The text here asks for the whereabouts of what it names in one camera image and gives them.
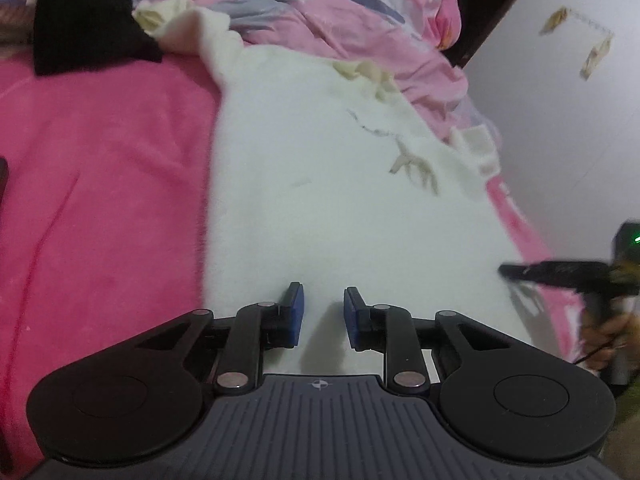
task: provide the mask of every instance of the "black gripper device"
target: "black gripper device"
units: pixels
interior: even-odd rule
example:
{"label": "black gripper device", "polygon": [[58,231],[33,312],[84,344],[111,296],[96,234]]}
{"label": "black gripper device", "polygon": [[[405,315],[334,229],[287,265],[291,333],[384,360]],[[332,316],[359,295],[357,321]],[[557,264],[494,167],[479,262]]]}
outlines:
{"label": "black gripper device", "polygon": [[[615,480],[597,377],[457,312],[414,319],[344,292],[382,377],[262,373],[298,342],[303,290],[234,318],[195,310],[53,372],[27,404],[31,480]],[[422,351],[431,349],[440,382]]]}

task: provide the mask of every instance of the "pink blanket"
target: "pink blanket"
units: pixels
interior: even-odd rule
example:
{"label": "pink blanket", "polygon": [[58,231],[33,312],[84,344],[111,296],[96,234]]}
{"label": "pink blanket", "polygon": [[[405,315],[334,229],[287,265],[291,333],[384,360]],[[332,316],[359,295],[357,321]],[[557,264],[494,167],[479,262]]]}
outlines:
{"label": "pink blanket", "polygon": [[36,79],[0,62],[0,428],[16,478],[41,459],[24,407],[55,368],[200,304],[220,94],[167,56]]}

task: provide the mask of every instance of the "wall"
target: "wall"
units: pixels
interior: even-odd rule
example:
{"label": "wall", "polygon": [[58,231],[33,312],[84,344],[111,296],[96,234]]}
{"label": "wall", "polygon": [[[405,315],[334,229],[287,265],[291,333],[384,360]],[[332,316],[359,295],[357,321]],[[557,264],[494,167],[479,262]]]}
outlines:
{"label": "wall", "polygon": [[[601,36],[573,19],[539,31],[560,6],[609,27],[609,55],[580,68]],[[640,0],[517,0],[465,68],[470,95],[504,137],[517,203],[558,255],[607,258],[640,218]]]}

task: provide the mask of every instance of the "black garment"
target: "black garment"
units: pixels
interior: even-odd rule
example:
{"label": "black garment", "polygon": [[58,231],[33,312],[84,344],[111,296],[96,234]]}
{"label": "black garment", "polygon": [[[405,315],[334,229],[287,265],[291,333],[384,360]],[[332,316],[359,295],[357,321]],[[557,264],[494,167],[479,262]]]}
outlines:
{"label": "black garment", "polygon": [[38,0],[35,73],[98,68],[129,58],[160,62],[158,44],[133,19],[132,7],[132,0]]}

